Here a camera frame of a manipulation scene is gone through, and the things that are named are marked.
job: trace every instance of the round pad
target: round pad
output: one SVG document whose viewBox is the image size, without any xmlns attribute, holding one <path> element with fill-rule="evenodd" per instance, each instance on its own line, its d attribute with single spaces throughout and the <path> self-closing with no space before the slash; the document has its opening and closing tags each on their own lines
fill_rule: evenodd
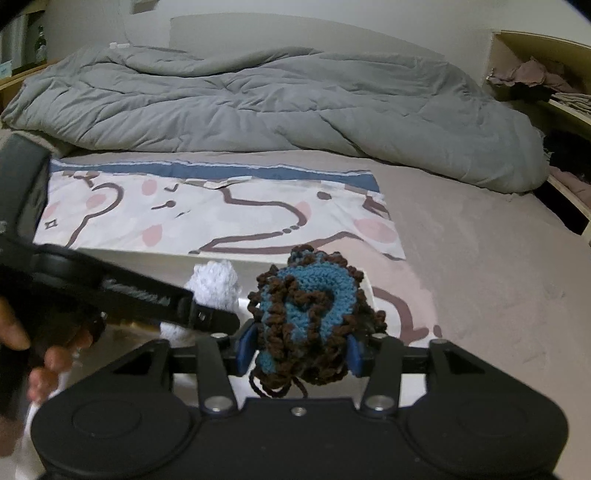
<svg viewBox="0 0 591 480">
<path fill-rule="evenodd" d="M 534 392 L 431 393 L 410 408 L 407 430 L 426 460 L 468 478 L 553 468 L 568 436 L 562 411 Z"/>
<path fill-rule="evenodd" d="M 121 479 L 160 466 L 194 425 L 183 402 L 163 393 L 58 395 L 33 419 L 41 458 L 77 478 Z"/>
</svg>

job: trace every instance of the finger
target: finger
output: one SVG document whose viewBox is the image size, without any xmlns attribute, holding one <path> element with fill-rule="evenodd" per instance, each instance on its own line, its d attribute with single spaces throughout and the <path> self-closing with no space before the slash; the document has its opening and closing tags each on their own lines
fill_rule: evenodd
<svg viewBox="0 0 591 480">
<path fill-rule="evenodd" d="M 43 360 L 49 370 L 59 374 L 72 368 L 72 353 L 62 346 L 49 347 Z"/>
<path fill-rule="evenodd" d="M 57 373 L 47 368 L 34 368 L 29 375 L 27 397 L 36 403 L 43 403 L 59 386 Z"/>
<path fill-rule="evenodd" d="M 0 342 L 13 350 L 26 350 L 31 346 L 29 337 L 4 297 L 0 297 Z"/>
<path fill-rule="evenodd" d="M 75 352 L 79 348 L 88 348 L 92 345 L 93 338 L 88 330 L 80 329 L 74 339 L 69 343 L 70 352 Z"/>
<path fill-rule="evenodd" d="M 20 421 L 0 417 L 0 457 L 12 455 L 23 429 L 24 426 Z"/>
</svg>

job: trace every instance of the headboard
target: headboard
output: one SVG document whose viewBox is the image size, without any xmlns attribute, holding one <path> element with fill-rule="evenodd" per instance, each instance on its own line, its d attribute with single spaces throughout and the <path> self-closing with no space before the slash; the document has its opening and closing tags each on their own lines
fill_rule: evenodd
<svg viewBox="0 0 591 480">
<path fill-rule="evenodd" d="M 317 18 L 222 13 L 185 15 L 170 21 L 170 48 L 187 50 L 202 58 L 288 46 L 338 53 L 371 51 L 444 58 L 399 38 Z"/>
</svg>

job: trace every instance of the white yarn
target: white yarn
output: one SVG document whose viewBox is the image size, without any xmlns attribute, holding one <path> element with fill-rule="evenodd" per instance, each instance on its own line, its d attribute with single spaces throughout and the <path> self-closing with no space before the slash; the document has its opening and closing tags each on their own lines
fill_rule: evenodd
<svg viewBox="0 0 591 480">
<path fill-rule="evenodd" d="M 239 312 L 238 297 L 241 288 L 238 285 L 238 274 L 228 260 L 195 265 L 193 275 L 185 288 L 193 292 L 193 298 L 199 305 L 228 312 Z M 174 347 L 191 345 L 194 334 L 192 330 L 171 323 L 160 324 L 160 336 L 169 340 Z"/>
</svg>

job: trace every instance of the crocheted toy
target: crocheted toy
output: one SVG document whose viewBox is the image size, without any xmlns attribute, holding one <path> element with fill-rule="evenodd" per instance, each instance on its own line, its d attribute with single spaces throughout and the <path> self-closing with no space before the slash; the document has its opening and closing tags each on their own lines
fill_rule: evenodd
<svg viewBox="0 0 591 480">
<path fill-rule="evenodd" d="M 374 312 L 361 289 L 363 272 L 347 265 L 339 252 L 314 252 L 309 245 L 291 251 L 287 267 L 272 266 L 257 277 L 258 292 L 248 296 L 248 310 L 259 322 L 259 348 L 251 387 L 270 397 L 287 395 L 299 379 L 326 385 L 347 375 L 346 336 L 358 319 L 385 332 L 385 312 Z"/>
</svg>

